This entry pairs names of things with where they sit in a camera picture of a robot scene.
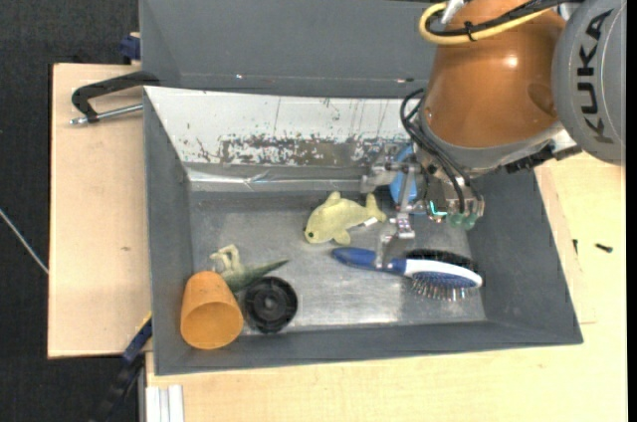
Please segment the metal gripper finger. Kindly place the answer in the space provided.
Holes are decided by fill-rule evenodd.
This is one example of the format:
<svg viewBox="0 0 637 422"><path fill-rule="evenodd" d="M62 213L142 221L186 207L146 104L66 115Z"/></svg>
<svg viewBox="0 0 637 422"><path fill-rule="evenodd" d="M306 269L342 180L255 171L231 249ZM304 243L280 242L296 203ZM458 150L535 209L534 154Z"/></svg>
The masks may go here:
<svg viewBox="0 0 637 422"><path fill-rule="evenodd" d="M415 231L408 214L398 214L396 217L389 218L380 227L375 266L384 269L393 258L403 257L414 240Z"/></svg>
<svg viewBox="0 0 637 422"><path fill-rule="evenodd" d="M359 191L362 194L370 193L380 186L390 185L399 173L406 168L404 161L380 160L371 164L359 183Z"/></svg>

